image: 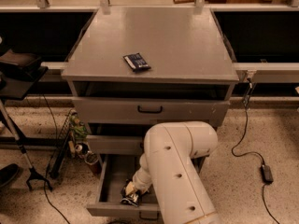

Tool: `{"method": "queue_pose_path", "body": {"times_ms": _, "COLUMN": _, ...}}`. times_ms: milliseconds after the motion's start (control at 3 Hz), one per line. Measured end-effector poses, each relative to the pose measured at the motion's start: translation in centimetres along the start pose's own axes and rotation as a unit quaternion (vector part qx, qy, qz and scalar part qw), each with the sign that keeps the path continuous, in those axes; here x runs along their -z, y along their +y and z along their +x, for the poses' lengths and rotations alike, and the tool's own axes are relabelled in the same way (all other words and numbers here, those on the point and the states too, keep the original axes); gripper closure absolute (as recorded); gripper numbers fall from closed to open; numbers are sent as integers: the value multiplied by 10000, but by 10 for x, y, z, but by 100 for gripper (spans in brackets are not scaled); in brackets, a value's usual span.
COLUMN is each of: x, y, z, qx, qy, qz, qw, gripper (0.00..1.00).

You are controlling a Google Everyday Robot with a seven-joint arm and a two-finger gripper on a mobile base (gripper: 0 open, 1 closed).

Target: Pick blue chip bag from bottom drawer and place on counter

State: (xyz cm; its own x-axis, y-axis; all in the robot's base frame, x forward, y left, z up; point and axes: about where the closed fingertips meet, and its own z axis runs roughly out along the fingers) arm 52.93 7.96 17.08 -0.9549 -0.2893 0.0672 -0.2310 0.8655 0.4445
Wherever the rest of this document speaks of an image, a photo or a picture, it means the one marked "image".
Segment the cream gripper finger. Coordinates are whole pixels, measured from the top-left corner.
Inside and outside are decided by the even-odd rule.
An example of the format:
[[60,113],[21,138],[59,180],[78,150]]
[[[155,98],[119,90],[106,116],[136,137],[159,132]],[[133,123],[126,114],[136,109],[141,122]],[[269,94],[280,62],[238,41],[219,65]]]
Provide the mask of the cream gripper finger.
[[125,195],[130,196],[130,195],[135,195],[138,193],[138,189],[135,187],[134,183],[130,181],[126,186],[125,186]]

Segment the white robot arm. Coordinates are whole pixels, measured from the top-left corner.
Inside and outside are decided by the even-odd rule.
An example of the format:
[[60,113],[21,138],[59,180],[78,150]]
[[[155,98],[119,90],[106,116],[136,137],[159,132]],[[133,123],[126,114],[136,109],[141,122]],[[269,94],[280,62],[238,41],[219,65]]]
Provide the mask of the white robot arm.
[[202,121],[152,126],[145,135],[140,168],[124,188],[124,195],[153,188],[164,224],[222,224],[192,164],[217,145],[216,131]]

